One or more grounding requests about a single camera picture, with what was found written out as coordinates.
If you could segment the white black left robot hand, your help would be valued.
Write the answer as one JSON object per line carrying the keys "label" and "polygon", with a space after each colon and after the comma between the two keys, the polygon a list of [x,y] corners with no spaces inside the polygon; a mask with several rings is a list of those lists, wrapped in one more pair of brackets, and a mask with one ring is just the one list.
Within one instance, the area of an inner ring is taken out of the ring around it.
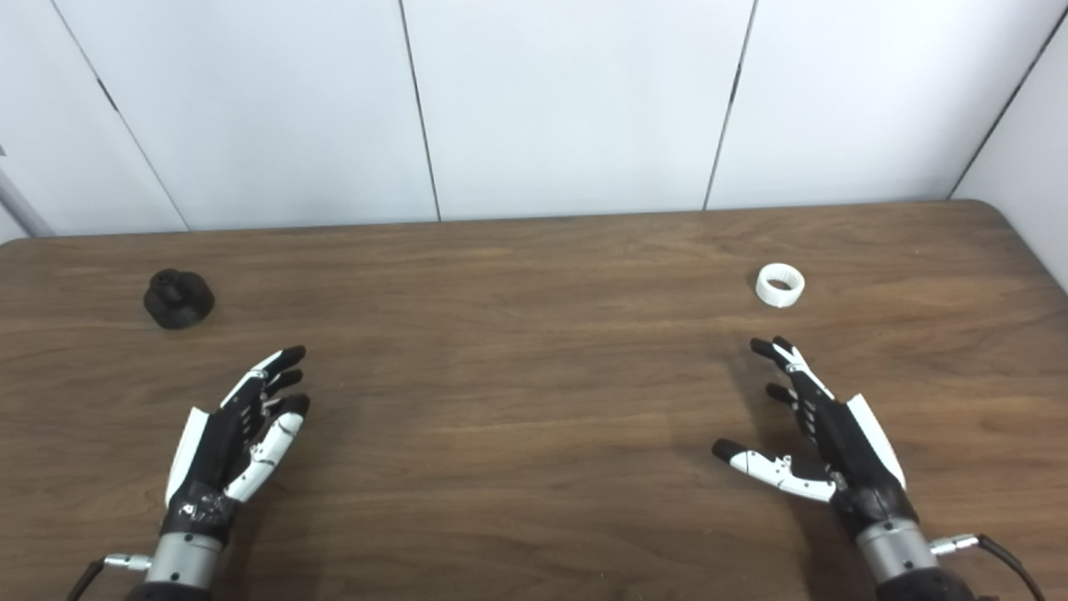
{"label": "white black left robot hand", "polygon": [[244,504],[270,479],[304,426],[300,383],[304,346],[274,351],[246,371],[217,410],[191,408],[164,487],[164,535],[194,535],[227,543]]}

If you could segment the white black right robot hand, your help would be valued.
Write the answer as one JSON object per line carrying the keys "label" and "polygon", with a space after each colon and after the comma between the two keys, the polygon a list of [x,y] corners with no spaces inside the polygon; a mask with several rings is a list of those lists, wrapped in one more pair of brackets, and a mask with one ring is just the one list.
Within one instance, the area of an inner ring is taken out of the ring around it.
{"label": "white black right robot hand", "polygon": [[711,446],[714,457],[781,492],[827,503],[851,538],[893,521],[918,523],[905,491],[904,468],[869,404],[860,395],[836,398],[789,341],[753,338],[750,347],[788,377],[789,386],[771,381],[764,391],[789,407],[817,457],[775,456],[726,438]]}

